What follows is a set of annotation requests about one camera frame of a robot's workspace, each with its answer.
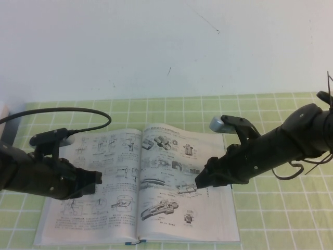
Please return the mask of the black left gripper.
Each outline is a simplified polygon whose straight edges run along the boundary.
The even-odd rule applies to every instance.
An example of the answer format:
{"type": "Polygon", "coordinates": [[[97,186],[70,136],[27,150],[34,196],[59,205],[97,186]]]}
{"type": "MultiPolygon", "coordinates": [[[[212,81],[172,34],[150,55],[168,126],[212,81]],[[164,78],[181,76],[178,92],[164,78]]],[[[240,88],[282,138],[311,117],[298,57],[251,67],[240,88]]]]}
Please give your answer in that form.
{"type": "Polygon", "coordinates": [[[103,174],[75,168],[64,158],[37,159],[28,153],[22,159],[22,187],[28,194],[54,199],[75,199],[96,192],[96,184],[102,184],[103,174]]]}

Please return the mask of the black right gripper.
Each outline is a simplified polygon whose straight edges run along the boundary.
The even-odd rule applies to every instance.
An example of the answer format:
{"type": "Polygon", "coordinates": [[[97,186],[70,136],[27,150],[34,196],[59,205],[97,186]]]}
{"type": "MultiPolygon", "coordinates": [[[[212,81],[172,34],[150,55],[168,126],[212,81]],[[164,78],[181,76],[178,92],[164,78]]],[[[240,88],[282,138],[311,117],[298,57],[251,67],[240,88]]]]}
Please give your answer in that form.
{"type": "Polygon", "coordinates": [[[247,184],[249,180],[261,174],[259,156],[260,140],[252,139],[241,144],[232,144],[222,157],[208,159],[202,172],[195,178],[198,189],[227,186],[229,184],[247,184]]]}

